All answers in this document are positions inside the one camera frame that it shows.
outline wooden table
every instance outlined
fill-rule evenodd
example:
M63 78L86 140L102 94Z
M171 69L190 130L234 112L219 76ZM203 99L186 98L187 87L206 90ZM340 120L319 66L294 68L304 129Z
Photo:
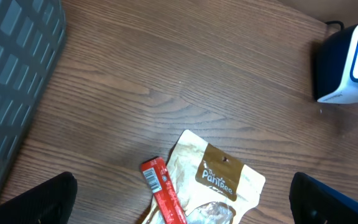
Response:
M306 172L358 200L358 104L311 96L327 27L275 0L66 0L67 45L1 201L70 171L70 223L136 223L151 199L139 165L185 129L267 181L244 223L293 222Z

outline barcode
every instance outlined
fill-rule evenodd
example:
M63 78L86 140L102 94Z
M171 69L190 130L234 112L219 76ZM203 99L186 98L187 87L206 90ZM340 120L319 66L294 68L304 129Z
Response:
M146 177L146 180L149 183L153 194L162 190L160 182L158 181L157 175L155 174L153 167L143 171L143 175L144 177Z

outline plastic crate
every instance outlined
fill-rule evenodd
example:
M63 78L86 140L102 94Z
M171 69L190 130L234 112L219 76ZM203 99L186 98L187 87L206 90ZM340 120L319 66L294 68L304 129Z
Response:
M0 191L65 43L59 0L0 0Z

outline food package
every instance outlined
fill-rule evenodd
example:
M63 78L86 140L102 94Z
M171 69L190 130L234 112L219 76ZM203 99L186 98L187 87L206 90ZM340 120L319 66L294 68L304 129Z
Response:
M208 144L183 132L167 164L173 188L189 224L237 224L258 205L265 177ZM143 224L164 224L155 198Z

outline black cable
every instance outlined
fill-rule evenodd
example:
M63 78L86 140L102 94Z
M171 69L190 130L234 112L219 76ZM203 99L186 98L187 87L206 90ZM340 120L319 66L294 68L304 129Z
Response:
M338 24L341 26L341 30L345 29L345 25L343 24L343 22L341 21L328 21L326 22L327 25L331 25L331 24Z

